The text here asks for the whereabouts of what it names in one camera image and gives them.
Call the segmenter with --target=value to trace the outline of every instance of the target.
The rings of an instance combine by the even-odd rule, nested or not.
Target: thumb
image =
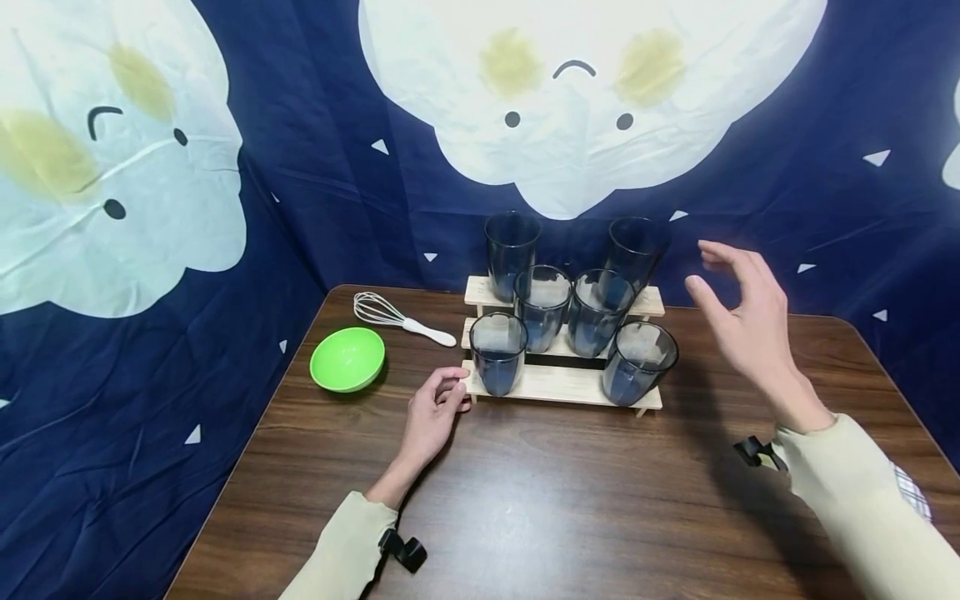
[[[720,303],[717,295],[713,292],[713,288],[702,277],[691,275],[686,278],[684,284],[686,284],[686,291],[690,293],[690,297],[693,298],[697,307],[704,311],[704,316],[707,317],[707,322],[710,323],[710,327],[714,331],[721,323],[731,317],[730,311]]]
[[[460,403],[464,400],[464,396],[467,394],[467,384],[461,381],[450,390],[450,393],[446,395],[446,402],[444,402],[444,412],[448,413],[451,417],[457,414],[457,409],[460,408]]]

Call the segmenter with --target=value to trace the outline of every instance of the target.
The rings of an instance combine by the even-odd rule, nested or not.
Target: wooden table
[[[394,457],[410,394],[435,367],[460,364],[460,348],[377,327],[388,365],[376,383],[351,396],[318,389],[310,353],[356,325],[359,290],[326,299],[168,597],[276,598],[344,496],[364,492]],[[472,314],[459,295],[379,292],[453,334]],[[482,398],[403,511],[401,534],[419,538],[429,560],[411,576],[390,559],[369,597],[859,597],[787,477],[732,451],[773,427],[702,315],[669,308],[656,321],[682,356],[660,413]],[[914,477],[960,547],[960,482],[856,331],[791,317],[790,333],[827,405]]]

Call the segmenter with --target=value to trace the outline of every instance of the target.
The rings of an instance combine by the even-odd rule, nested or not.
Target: dark blue glass
[[[527,330],[507,313],[490,313],[470,328],[473,367],[490,396],[506,396],[520,377],[526,357]]]
[[[650,219],[624,217],[610,225],[606,269],[617,271],[639,294],[670,248],[670,228]]]
[[[518,212],[505,212],[487,219],[484,233],[493,294],[501,302],[513,303],[514,279],[536,261],[540,222]]]
[[[630,283],[613,271],[592,269],[577,277],[567,326],[573,351],[584,358],[599,356],[635,298]]]
[[[570,279],[556,267],[537,265],[516,276],[514,314],[527,328],[527,351],[546,352],[564,324]]]
[[[603,393],[617,406],[633,406],[677,363],[680,350],[659,325],[639,321],[620,327],[603,370]]]

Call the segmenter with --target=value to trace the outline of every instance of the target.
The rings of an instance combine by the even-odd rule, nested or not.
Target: rack slat
[[[489,284],[488,276],[471,275],[467,279],[467,290],[464,292],[464,303],[470,306],[478,306],[479,310],[484,307],[509,308],[510,304],[501,302],[493,295],[493,290]],[[627,313],[635,317],[662,317],[665,314],[663,310],[663,299],[660,297],[660,288],[648,285],[636,297],[634,305]]]
[[[464,333],[460,338],[460,348],[470,349],[470,328],[473,327],[473,324],[476,323],[476,319],[470,317],[464,321]],[[604,351],[600,352],[601,358],[607,357],[607,349],[610,348],[610,345],[607,345],[607,348],[604,348]],[[566,324],[561,326],[560,333],[557,334],[557,337],[554,338],[553,343],[550,344],[550,348],[546,349],[546,352],[541,352],[539,354],[534,354],[534,356],[577,356],[577,353],[573,351],[573,348],[570,347],[570,338],[566,333]]]
[[[471,371],[470,377],[464,380],[467,384],[467,393],[474,396],[474,400],[476,396],[488,396],[480,376],[473,367],[473,361],[465,360],[463,367]],[[600,384],[600,373],[593,369],[524,365],[519,381],[506,397],[615,407],[616,405],[604,396]],[[630,408],[638,410],[640,414],[647,409],[660,410],[663,408],[660,389],[654,388]]]

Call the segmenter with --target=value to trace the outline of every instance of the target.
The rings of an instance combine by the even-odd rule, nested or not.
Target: forearm
[[[855,421],[841,415],[805,435],[781,427],[776,447],[793,493],[820,519],[867,597],[960,598],[960,559],[902,498],[886,455]]]
[[[380,538],[395,525],[396,510],[351,492],[281,600],[359,598],[380,562]]]

